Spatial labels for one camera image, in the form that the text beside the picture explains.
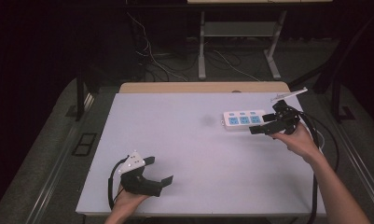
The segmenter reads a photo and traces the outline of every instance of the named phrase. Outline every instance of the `white power strip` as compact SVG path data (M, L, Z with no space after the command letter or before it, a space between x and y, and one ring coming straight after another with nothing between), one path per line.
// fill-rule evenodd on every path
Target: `white power strip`
M248 127L264 124L265 110L243 110L224 113L222 125L229 131L248 131Z

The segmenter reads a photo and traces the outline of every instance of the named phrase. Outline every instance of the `black cable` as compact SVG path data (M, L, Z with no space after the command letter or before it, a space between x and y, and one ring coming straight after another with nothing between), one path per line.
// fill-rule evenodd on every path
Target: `black cable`
M167 65L166 63L161 63L159 62L159 60L157 59L158 63L160 63L161 65L167 67L169 70L172 70L174 72L184 72L184 71L187 71L187 70L190 70L196 63L196 61L198 60L198 56L199 54L196 55L195 59L193 60L192 62L192 65L188 66L188 67L185 67L185 68L177 68L177 69L174 69L172 67L170 67L169 65Z
M114 176L114 173L117 170L118 166L121 163L125 162L128 158L129 158L129 156L126 157L125 159L117 162L117 164L114 166L114 168L113 168L113 170L111 172L110 177L108 178L108 204L110 205L111 210L114 207L114 199L113 199L113 193L112 193L112 189L113 189L113 176Z
M239 45L242 43L242 42L244 42L245 40L247 39L247 37L232 37L232 38L226 38L226 40L228 41L228 42L235 42L235 44L234 44L234 46L232 46L232 47L230 47L230 48L228 48L227 46L225 46L225 41L224 40L222 40L221 41L221 47L226 51L226 52L232 52L232 51L234 51L234 50L236 50L238 47L239 47Z
M136 53L138 53L140 56L143 57L149 57L149 52L147 52L147 45L148 45L148 39L144 35L136 35Z
M251 56L251 55L254 55L254 54L256 54L256 55L258 55L258 57L260 57L260 55L262 53L262 52L256 52L256 51L251 51L251 50L248 50L247 52L248 53L233 53L233 54L240 58L240 57L248 57L248 56Z
M162 70L166 76L168 77L168 80L170 81L170 76L172 77L177 77L177 78L181 78L183 79L184 81L188 82L189 81L189 77L187 75L185 75L184 73L182 72L177 72L177 75L175 74L176 72L173 72L173 71L167 71L165 68L163 68L160 64L158 64L158 62L155 62L157 64L154 64L152 63L151 65L153 66L156 66L157 68L160 68L160 70Z
M288 108L288 109L291 109L295 112L298 112L299 116L301 119L303 119L303 121L305 121L305 124L306 126L308 127L310 133L311 133L311 136L312 136L312 141L314 142L314 144L317 146L317 148L319 148L319 141L318 141L318 136L317 136L317 130L314 129L311 121L308 119L308 117L303 114L302 112L296 110L294 107L290 106L290 105L287 105L287 106L281 106L283 108ZM308 220L308 224L312 224L317 216L317 196L318 196L318 183L317 183L317 178L315 177L315 175L313 175L313 178L312 178L312 210L311 210L311 215L309 217L309 220Z
M115 198L113 199L113 202L115 202L115 200L117 199L117 197L119 196L119 194L120 194L122 191L123 191L123 189L121 189L121 190L118 192L117 196L115 196Z
M215 53L215 55L219 55L221 56L221 54L223 53L219 53L219 52L215 52L215 50L206 50L205 51L205 54L204 54L204 57L205 58L209 58L209 59L213 59L214 61L217 61L218 63L222 63L222 64L225 64L227 67L228 66L233 66L233 67L236 67L236 66L239 66L240 64L242 64L242 60L235 54L231 53L234 55L234 57L238 60L236 63L232 63L229 59L227 59L227 61L224 61L224 59L222 57L220 57L219 59L210 55L210 54L207 54L207 53Z
M222 54L222 56L224 56L225 54L229 54L229 55L232 55L234 58L236 58L237 59L237 63L235 63L235 64L231 64L232 66L234 66L234 67L236 67L236 66L239 66L239 65L241 65L242 64L242 59L239 57L239 56L237 56L235 53L233 53L232 51L225 51L225 52L219 52L219 51L214 51L216 54L218 54L219 56L221 56L221 54Z
M154 82L156 82L157 80L155 79L155 75L151 72L151 71L147 71L147 73L149 73L149 74L151 74L151 76L152 76L152 79L153 79L153 81Z
M333 168L333 170L335 172L338 171L338 168L339 168L339 160L340 160L340 153L339 153L339 146L338 146L338 142L335 138L335 135L324 125L323 122L321 122L319 119L313 117L312 115L309 115L305 112L302 112L303 114L305 114L307 117L309 117L310 119L313 119L315 121L317 121L324 129L326 129L326 131L329 133L329 135L331 135L331 138L332 140L334 141L334 144L335 144L335 149L336 149L336 162L335 162L335 166Z
M157 77L160 81L163 81L163 82L166 82L166 81L167 81L167 82L170 82L170 76L169 76L169 73L168 73L165 69L163 69L162 67L160 67L159 65L154 64L154 63L151 63L150 65L159 68L160 71L162 71L162 72L166 75L167 80L165 80L165 79L161 78L160 76L158 76L157 74L155 74L154 71L148 70L148 71L149 71L153 76Z
M204 54L204 59L210 64L212 65L214 68L216 69L219 69L219 70L232 70L232 68L229 66L229 64L227 64L227 67L226 68L222 68L222 67L219 67L217 65L215 65L213 62L212 62L212 56L210 56L209 54Z

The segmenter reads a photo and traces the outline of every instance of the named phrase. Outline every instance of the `metal frame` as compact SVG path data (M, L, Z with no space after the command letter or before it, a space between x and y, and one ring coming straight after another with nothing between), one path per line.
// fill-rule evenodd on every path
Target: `metal frame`
M85 99L85 104L83 108L84 111L89 112L93 102L93 96L88 94L87 98ZM50 171L50 174L48 175L45 184L39 192L38 198L35 202L35 206L31 210L29 216L27 217L27 220L25 221L26 224L40 223L41 217L44 215L44 212L47 208L52 193L55 190L56 185L61 178L62 171L64 170L64 164L67 161L67 156L71 154L71 152L74 149L73 145L76 141L76 137L80 132L81 126L84 124L86 117L86 113L85 116L81 115L81 121L74 123L74 125L71 127L71 130L68 133L66 141L64 143L64 146L60 151L59 157L53 165L53 168Z
M199 48L199 80L206 79L206 71L205 71L205 63L204 63L204 37L205 36L271 36L271 44L268 49L264 50L265 58L268 62L268 66L270 68L271 74L275 80L281 78L279 70L277 69L277 65L273 59L273 53L276 48L277 42L279 41L280 33L283 29L283 24L286 16L286 10L282 11L280 14L279 20L277 22L243 22L237 23L233 22L234 24L238 24L238 26L243 26L244 28L241 29L240 32L235 31L229 25L229 22L205 22L204 20L204 11L201 12L201 36L200 36L200 48ZM216 30L215 27L221 26L221 30ZM268 28L273 29L273 32L269 34L267 32Z

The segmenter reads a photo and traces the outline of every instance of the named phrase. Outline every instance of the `gray carpet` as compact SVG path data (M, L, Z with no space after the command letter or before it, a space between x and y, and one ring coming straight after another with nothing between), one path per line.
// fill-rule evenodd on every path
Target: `gray carpet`
M224 52L223 56L239 70L254 76L262 81L272 81L270 70L266 65L262 50L269 44L267 40L251 40L245 46L224 46L213 43L206 47L206 81L254 81L249 76L229 69L221 62L221 57L213 49ZM280 42L274 53L282 80L287 82L309 72L323 63L337 46L337 41L295 41ZM172 69L188 68L182 72L174 72L177 76L186 76L189 81L199 81L197 74L196 50L190 53L187 61L181 59L159 60ZM149 66L153 74L147 73L145 81L160 81L167 77L160 69ZM181 78L170 76L170 81L183 81ZM315 78L308 80L301 87L310 87ZM18 174L15 176L5 197L0 203L0 223L104 223L105 217L83 217L75 212L80 191L87 177L95 147L100 139L105 125L106 115L112 104L118 86L111 82L104 83L101 91L94 94L94 101L80 122L75 118L67 117L70 108L76 105L76 83L73 81L67 86L53 109L41 134L37 137L29 155L24 161ZM349 188L355 199L361 204L369 219L374 223L374 203L368 194L364 183L347 156L344 144L341 143L338 124L328 115L330 92L316 95L309 91L301 94L298 99L305 112L321 120L331 132L337 136L340 145L340 164L338 174L340 179ZM368 170L374 177L374 122L364 108L358 104L353 95L345 88L341 93L341 105L348 106L355 115L355 120L344 120L340 127L346 131L353 146L360 154ZM324 153L329 162L335 162L334 141L325 130L319 129L326 140ZM72 156L83 133L96 133L95 142L87 157ZM56 181L48 181L49 176L56 177ZM52 186L53 191L41 192L45 186ZM46 195L47 202L35 207L40 195ZM294 220L291 217L269 218L276 223L305 223L306 217ZM240 223L254 223L253 219L243 220ZM325 217L318 217L315 223L327 223Z

